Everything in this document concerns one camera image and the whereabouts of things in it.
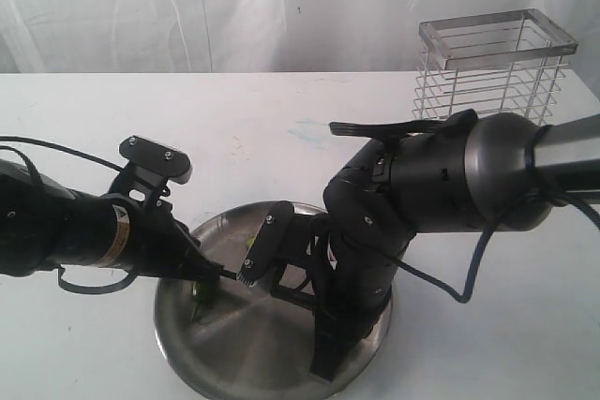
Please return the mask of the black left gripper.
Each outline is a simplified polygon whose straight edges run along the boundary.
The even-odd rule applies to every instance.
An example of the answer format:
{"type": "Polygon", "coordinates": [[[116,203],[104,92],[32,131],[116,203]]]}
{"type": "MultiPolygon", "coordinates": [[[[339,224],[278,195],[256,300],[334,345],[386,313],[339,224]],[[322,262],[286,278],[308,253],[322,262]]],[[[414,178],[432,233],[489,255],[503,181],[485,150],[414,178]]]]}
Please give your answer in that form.
{"type": "Polygon", "coordinates": [[[117,268],[140,276],[217,283],[224,266],[204,255],[201,242],[173,217],[169,202],[151,210],[135,202],[123,206],[129,218],[129,235],[116,259],[117,268]]]}

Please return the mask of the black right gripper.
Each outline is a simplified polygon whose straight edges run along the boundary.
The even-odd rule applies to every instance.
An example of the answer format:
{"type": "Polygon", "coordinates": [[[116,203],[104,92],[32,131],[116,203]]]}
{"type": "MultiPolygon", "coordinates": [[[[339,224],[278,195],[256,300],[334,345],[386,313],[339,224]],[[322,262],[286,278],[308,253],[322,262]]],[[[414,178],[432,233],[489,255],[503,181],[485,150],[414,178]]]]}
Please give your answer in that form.
{"type": "Polygon", "coordinates": [[[315,229],[315,238],[317,305],[309,371],[333,381],[389,304],[398,269],[398,233],[322,226],[315,229]]]}

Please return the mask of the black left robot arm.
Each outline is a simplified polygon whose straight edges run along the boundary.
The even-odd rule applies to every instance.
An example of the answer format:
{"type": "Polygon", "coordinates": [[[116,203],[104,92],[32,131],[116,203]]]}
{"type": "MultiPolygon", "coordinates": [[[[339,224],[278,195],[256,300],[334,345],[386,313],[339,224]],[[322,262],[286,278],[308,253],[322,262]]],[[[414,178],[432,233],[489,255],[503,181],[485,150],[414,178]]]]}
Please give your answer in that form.
{"type": "Polygon", "coordinates": [[[2,274],[28,276],[62,265],[191,281],[213,281],[222,270],[164,206],[143,209],[119,194],[92,196],[2,161],[2,274]]]}

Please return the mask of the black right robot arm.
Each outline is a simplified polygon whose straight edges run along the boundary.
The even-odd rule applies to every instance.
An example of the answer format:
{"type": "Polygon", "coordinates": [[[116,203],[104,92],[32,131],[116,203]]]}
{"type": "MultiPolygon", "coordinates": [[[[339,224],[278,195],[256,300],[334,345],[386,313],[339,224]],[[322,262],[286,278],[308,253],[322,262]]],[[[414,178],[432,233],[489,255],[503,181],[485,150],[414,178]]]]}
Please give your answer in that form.
{"type": "Polygon", "coordinates": [[[555,206],[599,219],[599,119],[538,126],[514,113],[466,110],[443,121],[333,123],[367,143],[329,181],[313,228],[318,297],[311,372],[333,379],[378,321],[410,241],[423,233],[478,232],[462,289],[473,296],[497,231],[537,227],[555,206]]]}

